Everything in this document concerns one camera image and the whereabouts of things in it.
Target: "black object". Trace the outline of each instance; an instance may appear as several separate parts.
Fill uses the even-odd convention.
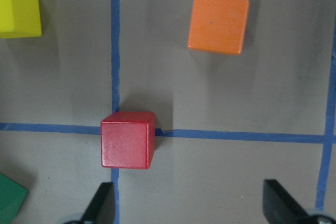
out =
[[[265,179],[263,212],[269,224],[336,224],[328,216],[309,215],[275,179]]]
[[[115,215],[113,183],[100,184],[80,220],[64,224],[112,224]]]

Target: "blue tape line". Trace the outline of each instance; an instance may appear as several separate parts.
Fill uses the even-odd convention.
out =
[[[111,0],[111,64],[112,64],[112,112],[119,110],[119,34],[120,34],[120,0]]]
[[[329,167],[331,161],[331,151],[333,142],[333,131],[335,125],[335,106],[336,106],[336,23],[334,28],[334,39],[332,47],[332,57],[329,76],[328,99],[325,117],[324,142],[322,150],[322,160],[317,184],[315,208],[324,209],[324,199],[326,196]]]
[[[114,216],[113,224],[120,223],[120,215],[119,215],[119,188],[118,188],[118,180],[119,180],[119,169],[111,169],[112,170],[112,182],[114,186],[114,198],[116,203],[116,213]]]
[[[100,127],[60,124],[0,123],[0,131],[32,131],[100,135]]]
[[[277,134],[277,133],[251,133],[251,132],[220,132],[201,130],[173,130],[164,132],[155,129],[156,136],[165,137],[187,137],[206,138],[218,140],[244,140],[244,141],[270,141],[288,143],[323,143],[323,135],[299,135],[299,134]]]

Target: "cube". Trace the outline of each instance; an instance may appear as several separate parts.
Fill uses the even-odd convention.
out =
[[[188,48],[240,54],[248,9],[248,0],[194,0]]]
[[[0,223],[9,224],[16,217],[27,189],[0,174]]]
[[[38,0],[0,0],[0,38],[41,36]]]
[[[155,151],[152,112],[114,112],[101,121],[101,164],[148,169]]]

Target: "vertical blue tape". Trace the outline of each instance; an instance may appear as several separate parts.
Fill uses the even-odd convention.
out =
[[[112,75],[112,112],[119,110],[120,95],[119,95],[119,70],[120,70],[120,55],[119,55],[119,34],[120,34],[120,0],[111,0],[111,75]],[[113,224],[119,224],[119,169],[112,169],[112,182],[114,185],[114,198],[116,203],[115,216]]]
[[[317,194],[315,208],[324,209],[324,199],[326,196],[329,167],[331,162],[331,151],[333,143],[333,131],[335,125],[335,104],[336,104],[336,23],[334,28],[334,39],[332,47],[332,57],[329,76],[328,100],[325,117],[324,141],[322,150],[321,168],[317,184]]]
[[[112,112],[119,110],[119,34],[120,34],[120,0],[111,0],[111,64],[112,64]]]

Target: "orange block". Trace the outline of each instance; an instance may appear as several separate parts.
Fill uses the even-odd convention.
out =
[[[188,48],[240,54],[248,8],[248,0],[194,0]]]

